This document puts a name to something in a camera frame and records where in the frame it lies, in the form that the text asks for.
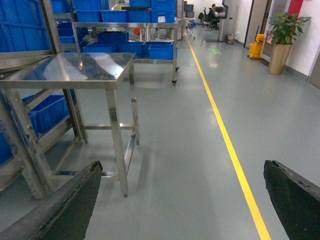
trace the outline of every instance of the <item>white wall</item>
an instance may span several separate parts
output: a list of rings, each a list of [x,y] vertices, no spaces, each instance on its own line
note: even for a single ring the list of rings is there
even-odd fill
[[[198,19],[199,13],[204,12],[204,7],[206,7],[206,13],[209,13],[209,8],[212,4],[215,4],[217,7],[222,6],[222,0],[186,0],[187,4],[194,5],[194,17]]]
[[[286,65],[310,76],[320,47],[320,0],[304,0],[299,17],[311,17],[293,43]]]
[[[250,10],[252,0],[239,0],[238,1],[238,16],[235,27],[235,38],[244,43],[246,39],[246,32],[249,22]]]

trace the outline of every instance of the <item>trash can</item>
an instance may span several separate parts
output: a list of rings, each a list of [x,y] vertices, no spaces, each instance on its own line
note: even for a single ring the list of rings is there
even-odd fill
[[[234,33],[226,35],[226,43],[230,44],[230,45],[235,44],[235,34]]]

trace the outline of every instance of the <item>blue plastic crate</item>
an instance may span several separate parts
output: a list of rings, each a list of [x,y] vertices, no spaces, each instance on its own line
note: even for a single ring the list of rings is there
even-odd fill
[[[128,21],[127,10],[101,10],[104,23],[126,23]]]
[[[101,23],[101,13],[99,10],[92,11],[76,11],[76,15],[78,17],[78,21],[82,23]]]
[[[70,12],[67,0],[51,0],[51,5],[54,14],[63,14]]]
[[[0,22],[44,26],[44,17],[39,0],[1,0]]]
[[[137,55],[143,54],[143,42],[142,41],[130,41],[127,43],[121,43],[118,45],[119,53],[135,53]]]
[[[176,11],[176,0],[151,0],[152,11]]]
[[[59,34],[59,38],[60,38],[60,42],[62,44],[74,44],[76,43],[75,41],[75,36],[74,36],[74,32],[69,28],[62,28],[62,29],[58,29],[58,34]],[[81,42],[81,40],[88,34],[88,29],[87,28],[78,28],[78,39]]]
[[[0,0],[0,52],[50,49],[39,0]]]
[[[75,44],[75,36],[72,29],[58,29],[60,42],[62,44]]]
[[[129,1],[130,7],[151,7],[151,0],[130,0]]]
[[[74,0],[77,11],[108,10],[109,0]]]
[[[128,31],[103,31],[98,33],[100,44],[123,44],[129,41]]]
[[[45,133],[69,114],[63,95],[50,95],[29,113],[35,133]]]
[[[128,10],[128,23],[151,23],[150,11]]]
[[[10,146],[0,130],[0,164],[4,163],[12,156]]]
[[[0,22],[0,52],[50,50],[45,26]]]
[[[117,53],[118,48],[116,44],[103,44],[103,43],[94,43],[87,45],[83,48],[85,53]]]
[[[149,47],[150,59],[173,59],[173,45],[152,45]]]
[[[143,44],[143,54],[149,55],[149,48],[155,45],[172,45],[170,41],[147,41]]]
[[[174,23],[175,22],[175,11],[151,11],[152,23]]]

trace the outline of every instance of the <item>metal cart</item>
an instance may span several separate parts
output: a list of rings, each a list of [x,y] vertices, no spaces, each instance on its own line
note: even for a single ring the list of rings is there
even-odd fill
[[[91,29],[107,29],[107,28],[141,28],[149,31],[152,28],[156,29],[173,29],[173,59],[145,59],[138,58],[134,62],[136,64],[170,64],[172,65],[172,83],[177,84],[177,72],[179,67],[177,67],[177,42],[178,42],[178,29],[182,28],[185,24],[184,19],[178,19],[174,23],[122,23],[122,22],[73,22],[72,28],[75,37],[77,51],[80,53],[79,40],[77,38],[77,28],[91,28]]]

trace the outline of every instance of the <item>epoxy floor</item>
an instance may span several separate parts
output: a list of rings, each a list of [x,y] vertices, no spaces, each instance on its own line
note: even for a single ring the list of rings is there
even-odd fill
[[[191,44],[270,237],[288,240],[263,166],[277,160],[320,186],[320,90],[287,73],[268,74],[238,44],[206,43],[217,39],[216,31],[194,32]],[[119,182],[103,179],[86,240],[260,239],[186,37],[178,47],[176,86],[170,65],[135,66],[141,139],[128,174],[129,197],[123,198]],[[125,80],[117,92],[123,123],[132,119],[129,93]],[[79,95],[86,122],[108,119],[104,91]],[[124,145],[129,135],[123,132]],[[71,137],[64,136],[48,159]],[[96,160],[105,170],[115,167],[111,133],[90,131],[89,144],[79,145],[64,169]],[[0,192],[0,231],[37,204],[17,179]]]

